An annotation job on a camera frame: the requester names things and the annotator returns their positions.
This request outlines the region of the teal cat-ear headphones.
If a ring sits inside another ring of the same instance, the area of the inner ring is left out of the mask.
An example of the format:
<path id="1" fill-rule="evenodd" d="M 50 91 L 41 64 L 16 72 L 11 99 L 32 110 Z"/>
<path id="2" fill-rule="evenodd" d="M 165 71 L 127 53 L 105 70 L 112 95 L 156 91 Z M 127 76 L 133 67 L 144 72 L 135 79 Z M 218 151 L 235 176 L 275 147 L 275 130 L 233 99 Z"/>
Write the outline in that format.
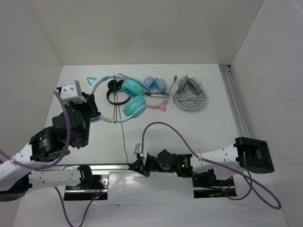
<path id="1" fill-rule="evenodd" d="M 113 79 L 124 80 L 122 90 L 124 93 L 131 97 L 131 100 L 127 102 L 126 105 L 123 107 L 123 113 L 125 115 L 125 118 L 114 120 L 100 115 L 101 121 L 105 121 L 108 123 L 124 123 L 130 119 L 139 117 L 147 108 L 146 100 L 144 98 L 145 88 L 143 87 L 143 83 L 139 79 L 128 78 L 126 76 L 123 76 L 122 74 L 119 74 L 117 76 L 105 76 L 102 78 L 86 77 L 86 82 L 88 84 L 88 87 L 90 88 L 90 94 L 94 94 L 101 83 L 106 81 L 109 82 Z"/>

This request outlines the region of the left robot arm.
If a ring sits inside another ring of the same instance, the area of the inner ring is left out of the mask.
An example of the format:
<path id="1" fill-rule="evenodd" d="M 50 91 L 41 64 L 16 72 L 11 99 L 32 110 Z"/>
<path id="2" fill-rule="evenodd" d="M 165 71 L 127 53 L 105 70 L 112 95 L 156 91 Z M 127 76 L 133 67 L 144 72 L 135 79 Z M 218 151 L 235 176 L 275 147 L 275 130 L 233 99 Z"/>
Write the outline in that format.
<path id="1" fill-rule="evenodd" d="M 81 103 L 73 98 L 63 112 L 52 118 L 52 126 L 42 129 L 13 157 L 0 165 L 0 200 L 14 201 L 34 190 L 74 186 L 87 189 L 94 183 L 89 165 L 50 171 L 72 148 L 83 148 L 89 142 L 90 120 L 100 115 L 93 94 L 82 93 Z"/>

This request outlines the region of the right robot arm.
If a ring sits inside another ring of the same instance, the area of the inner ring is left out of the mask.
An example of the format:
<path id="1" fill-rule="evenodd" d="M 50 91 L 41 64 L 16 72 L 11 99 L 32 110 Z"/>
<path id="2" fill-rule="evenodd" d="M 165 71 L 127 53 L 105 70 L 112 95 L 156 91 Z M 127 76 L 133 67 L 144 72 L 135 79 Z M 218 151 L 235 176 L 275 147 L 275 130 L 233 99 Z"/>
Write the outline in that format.
<path id="1" fill-rule="evenodd" d="M 173 154 L 164 149 L 154 157 L 140 143 L 134 153 L 137 160 L 129 166 L 130 171 L 145 177 L 152 172 L 176 173 L 211 185 L 239 172 L 269 174 L 275 170 L 267 142 L 247 137 L 238 137 L 234 144 L 206 153 Z"/>

